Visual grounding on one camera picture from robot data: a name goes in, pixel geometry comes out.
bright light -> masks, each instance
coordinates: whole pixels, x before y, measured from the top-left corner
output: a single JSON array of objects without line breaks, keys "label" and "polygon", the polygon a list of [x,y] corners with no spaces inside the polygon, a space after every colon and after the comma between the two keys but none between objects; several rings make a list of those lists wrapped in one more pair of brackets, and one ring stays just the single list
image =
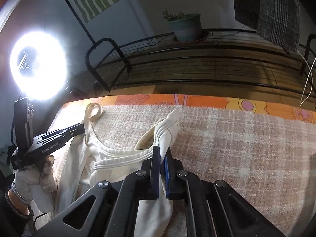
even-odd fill
[{"label": "bright light", "polygon": [[[18,65],[19,54],[26,47],[33,47],[38,56],[31,67],[36,67],[32,77],[21,75]],[[22,36],[15,44],[10,67],[17,85],[32,99],[45,100],[54,96],[66,79],[66,60],[59,42],[43,32],[31,32]]]}]

beige blanket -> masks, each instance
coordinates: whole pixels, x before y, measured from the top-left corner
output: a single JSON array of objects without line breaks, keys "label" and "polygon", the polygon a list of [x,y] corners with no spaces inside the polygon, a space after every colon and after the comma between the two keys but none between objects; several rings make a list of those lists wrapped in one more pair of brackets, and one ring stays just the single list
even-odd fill
[{"label": "beige blanket", "polygon": [[[247,111],[133,105],[103,107],[94,129],[106,146],[133,149],[158,119],[175,108],[183,118],[173,157],[203,180],[225,180],[285,235],[299,236],[315,212],[316,125]],[[53,127],[65,127],[70,116],[81,121],[83,111],[77,109],[74,117],[74,111],[61,110]],[[65,154],[65,149],[54,154],[57,179]],[[37,228],[50,218],[49,214],[39,218]],[[164,235],[186,236],[182,202],[174,202]]]}]

orange bedsheet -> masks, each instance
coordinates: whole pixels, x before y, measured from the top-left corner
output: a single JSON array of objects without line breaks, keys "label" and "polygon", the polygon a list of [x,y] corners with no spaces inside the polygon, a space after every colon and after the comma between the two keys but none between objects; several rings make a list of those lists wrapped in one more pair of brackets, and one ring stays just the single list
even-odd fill
[{"label": "orange bedsheet", "polygon": [[136,94],[105,96],[79,100],[64,104],[67,106],[88,105],[91,102],[100,105],[183,105],[192,107],[212,107],[227,110],[252,111],[253,113],[277,116],[284,119],[316,123],[316,112],[289,105],[245,100],[228,97],[198,96],[184,94]]}]

bed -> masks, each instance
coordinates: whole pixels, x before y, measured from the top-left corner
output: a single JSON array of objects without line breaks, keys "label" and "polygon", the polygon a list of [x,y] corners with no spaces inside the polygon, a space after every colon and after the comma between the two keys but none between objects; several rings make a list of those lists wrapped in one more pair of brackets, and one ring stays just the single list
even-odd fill
[{"label": "bed", "polygon": [[[313,217],[316,112],[228,97],[119,95],[66,103],[50,130],[80,122],[91,102],[101,105],[106,118],[93,124],[98,138],[112,148],[133,148],[156,120],[178,108],[183,118],[172,154],[184,168],[203,180],[225,180],[286,236],[300,236]],[[57,181],[66,150],[67,144],[53,153]],[[39,218],[36,227],[53,216]],[[185,235],[183,203],[174,202],[164,236]]]}]

white garment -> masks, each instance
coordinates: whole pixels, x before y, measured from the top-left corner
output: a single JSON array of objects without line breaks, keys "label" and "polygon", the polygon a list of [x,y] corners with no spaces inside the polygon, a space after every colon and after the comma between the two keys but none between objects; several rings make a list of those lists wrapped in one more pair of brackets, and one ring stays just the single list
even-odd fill
[{"label": "white garment", "polygon": [[[97,113],[91,116],[93,109]],[[116,150],[103,145],[97,138],[91,122],[100,118],[101,107],[91,103],[86,107],[84,116],[85,136],[72,140],[62,177],[59,182],[55,213],[69,206],[76,197],[84,194],[90,187],[101,180],[111,183],[123,180],[127,175],[141,168],[142,162],[152,157],[153,146],[159,145],[161,160],[169,146],[176,139],[178,127],[176,122],[182,117],[179,110],[172,111],[166,118],[157,121],[135,146],[134,150]],[[149,149],[140,150],[142,143],[154,138]],[[164,183],[160,179],[159,199],[157,201],[140,201],[135,237],[162,236],[172,214],[172,202],[166,198]]]}]

